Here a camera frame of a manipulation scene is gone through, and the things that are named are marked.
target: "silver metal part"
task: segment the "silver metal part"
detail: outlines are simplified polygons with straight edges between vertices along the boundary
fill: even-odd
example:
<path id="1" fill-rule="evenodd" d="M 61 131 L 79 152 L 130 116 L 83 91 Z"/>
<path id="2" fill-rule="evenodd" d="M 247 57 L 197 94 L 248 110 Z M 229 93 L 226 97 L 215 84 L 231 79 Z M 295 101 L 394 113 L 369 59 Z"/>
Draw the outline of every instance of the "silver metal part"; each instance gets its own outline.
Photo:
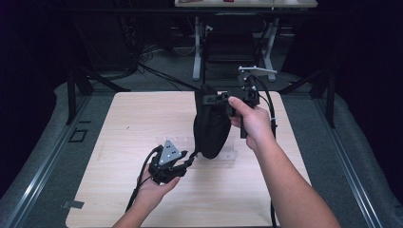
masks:
<path id="1" fill-rule="evenodd" d="M 181 157 L 182 153 L 175 147 L 175 145 L 167 140 L 163 146 L 163 153 L 161 154 L 159 164 L 165 164 L 177 160 Z"/>

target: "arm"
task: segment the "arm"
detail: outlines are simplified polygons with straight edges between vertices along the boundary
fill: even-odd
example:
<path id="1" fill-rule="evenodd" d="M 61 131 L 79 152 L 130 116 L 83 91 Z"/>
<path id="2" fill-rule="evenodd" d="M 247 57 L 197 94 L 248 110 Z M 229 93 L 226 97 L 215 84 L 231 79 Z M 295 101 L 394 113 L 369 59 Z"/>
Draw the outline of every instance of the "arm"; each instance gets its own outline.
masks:
<path id="1" fill-rule="evenodd" d="M 151 175 L 145 171 L 142 181 Z M 151 179 L 146 180 L 140 187 L 136 199 L 130 209 L 116 222 L 113 227 L 140 227 L 147 216 L 158 206 L 163 200 L 163 196 L 171 191 L 179 182 L 180 178 L 175 178 L 164 185 L 158 185 Z"/>
<path id="2" fill-rule="evenodd" d="M 255 152 L 281 227 L 340 227 L 322 197 L 299 174 L 279 147 L 270 128 L 269 113 L 250 108 L 238 98 L 229 98 L 243 116 L 247 145 Z M 231 117 L 240 126 L 240 117 Z"/>

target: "left hand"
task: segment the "left hand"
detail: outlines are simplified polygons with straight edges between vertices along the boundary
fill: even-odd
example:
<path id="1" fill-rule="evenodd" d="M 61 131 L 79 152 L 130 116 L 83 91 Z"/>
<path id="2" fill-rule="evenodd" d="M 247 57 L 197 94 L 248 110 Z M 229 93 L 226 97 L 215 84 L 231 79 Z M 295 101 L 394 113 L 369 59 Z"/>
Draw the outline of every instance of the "left hand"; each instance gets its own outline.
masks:
<path id="1" fill-rule="evenodd" d="M 151 176 L 148 172 L 148 166 L 145 167 L 142 181 Z M 152 179 L 146 180 L 139 189 L 139 193 L 133 204 L 140 203 L 141 206 L 145 206 L 150 212 L 154 210 L 158 204 L 163 200 L 163 196 L 170 192 L 179 182 L 180 178 L 177 177 L 169 183 L 159 185 Z"/>
<path id="2" fill-rule="evenodd" d="M 145 167 L 139 192 L 130 209 L 113 225 L 113 227 L 140 227 L 147 216 L 160 204 L 163 196 L 171 191 L 179 182 L 175 178 L 167 184 L 159 185 L 152 179 L 148 172 L 148 165 Z"/>

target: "right hand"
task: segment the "right hand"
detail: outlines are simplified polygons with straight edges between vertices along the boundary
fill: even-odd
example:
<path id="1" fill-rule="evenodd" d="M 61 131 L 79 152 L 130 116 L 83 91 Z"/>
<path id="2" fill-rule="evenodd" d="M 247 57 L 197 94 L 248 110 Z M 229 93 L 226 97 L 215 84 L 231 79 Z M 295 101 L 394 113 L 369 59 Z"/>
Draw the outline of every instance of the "right hand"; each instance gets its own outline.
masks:
<path id="1" fill-rule="evenodd" d="M 258 106 L 252 109 L 236 97 L 230 97 L 228 103 L 243 117 L 243 126 L 248 133 L 246 144 L 249 148 L 256 152 L 257 143 L 274 139 L 270 127 L 270 115 L 266 109 Z M 233 126 L 240 127 L 240 116 L 230 117 L 230 119 Z"/>

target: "white tabletop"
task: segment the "white tabletop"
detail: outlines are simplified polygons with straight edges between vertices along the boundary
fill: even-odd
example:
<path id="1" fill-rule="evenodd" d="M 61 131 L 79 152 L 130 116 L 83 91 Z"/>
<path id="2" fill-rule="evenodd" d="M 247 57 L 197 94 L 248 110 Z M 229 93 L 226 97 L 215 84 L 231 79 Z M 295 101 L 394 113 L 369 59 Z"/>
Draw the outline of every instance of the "white tabletop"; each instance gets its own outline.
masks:
<path id="1" fill-rule="evenodd" d="M 316 0 L 234 0 L 224 2 L 223 0 L 175 0 L 176 7 L 197 7 L 197 8 L 315 8 Z"/>

